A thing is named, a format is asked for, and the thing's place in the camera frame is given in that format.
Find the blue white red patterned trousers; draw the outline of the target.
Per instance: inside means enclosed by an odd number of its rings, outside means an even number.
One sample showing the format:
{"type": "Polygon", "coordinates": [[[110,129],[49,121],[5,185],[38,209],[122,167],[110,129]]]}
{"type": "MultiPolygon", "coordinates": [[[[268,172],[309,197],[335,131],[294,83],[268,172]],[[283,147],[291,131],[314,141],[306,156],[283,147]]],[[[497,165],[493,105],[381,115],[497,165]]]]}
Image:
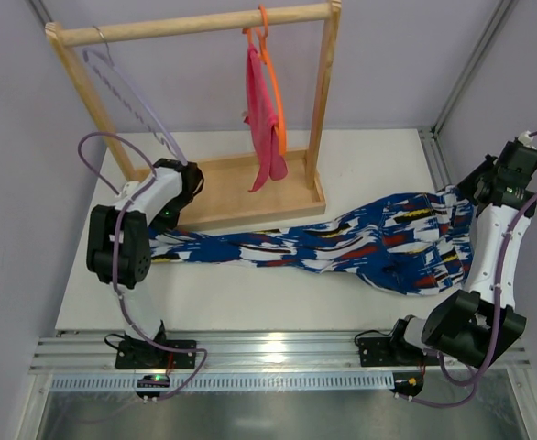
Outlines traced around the blue white red patterned trousers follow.
{"type": "Polygon", "coordinates": [[[329,222],[207,235],[149,232],[155,261],[344,272],[387,292],[436,295],[471,269],[474,205],[453,185],[396,193],[329,222]]]}

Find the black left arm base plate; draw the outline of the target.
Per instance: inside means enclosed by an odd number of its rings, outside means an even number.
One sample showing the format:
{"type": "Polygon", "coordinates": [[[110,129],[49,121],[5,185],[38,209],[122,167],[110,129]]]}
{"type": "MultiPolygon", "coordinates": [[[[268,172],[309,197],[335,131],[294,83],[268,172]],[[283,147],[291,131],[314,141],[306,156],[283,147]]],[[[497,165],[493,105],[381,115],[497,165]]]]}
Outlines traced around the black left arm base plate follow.
{"type": "Polygon", "coordinates": [[[195,340],[167,340],[169,350],[161,350],[144,340],[123,338],[116,348],[116,369],[186,369],[195,368],[195,340]]]}

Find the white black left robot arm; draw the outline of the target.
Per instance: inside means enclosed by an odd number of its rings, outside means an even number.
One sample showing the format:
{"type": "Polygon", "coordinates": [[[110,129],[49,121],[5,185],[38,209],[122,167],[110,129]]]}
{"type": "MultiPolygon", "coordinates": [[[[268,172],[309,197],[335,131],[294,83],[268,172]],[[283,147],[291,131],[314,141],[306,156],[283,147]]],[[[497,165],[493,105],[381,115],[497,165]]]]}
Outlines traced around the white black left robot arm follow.
{"type": "Polygon", "coordinates": [[[98,204],[91,211],[86,265],[114,289],[125,320],[117,369],[195,367],[197,343],[167,339],[146,277],[152,262],[150,233],[175,228],[181,210],[203,183],[196,163],[159,159],[143,182],[127,183],[115,203],[98,204]]]}

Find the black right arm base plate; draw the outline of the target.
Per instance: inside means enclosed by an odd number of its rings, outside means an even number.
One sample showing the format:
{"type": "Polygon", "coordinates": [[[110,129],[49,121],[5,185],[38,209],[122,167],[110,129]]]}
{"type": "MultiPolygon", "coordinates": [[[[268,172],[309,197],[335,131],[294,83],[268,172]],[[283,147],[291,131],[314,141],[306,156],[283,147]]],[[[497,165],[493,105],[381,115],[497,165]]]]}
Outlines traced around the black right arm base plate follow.
{"type": "Polygon", "coordinates": [[[397,338],[375,331],[355,336],[361,367],[423,367],[438,366],[436,356],[425,355],[417,347],[399,342],[397,338]]]}

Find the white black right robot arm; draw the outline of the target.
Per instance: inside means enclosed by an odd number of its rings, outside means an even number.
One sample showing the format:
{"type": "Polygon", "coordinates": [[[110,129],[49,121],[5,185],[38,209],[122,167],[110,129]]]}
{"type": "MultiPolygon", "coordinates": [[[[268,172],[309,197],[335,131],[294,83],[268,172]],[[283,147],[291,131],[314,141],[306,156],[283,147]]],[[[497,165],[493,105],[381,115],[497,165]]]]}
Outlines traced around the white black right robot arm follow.
{"type": "Polygon", "coordinates": [[[521,241],[536,202],[527,189],[537,170],[537,149],[526,136],[508,142],[457,186],[477,209],[477,242],[471,269],[459,289],[429,314],[400,319],[389,339],[400,363],[442,352],[485,369],[524,332],[526,319],[514,311],[513,283],[521,241]]]}

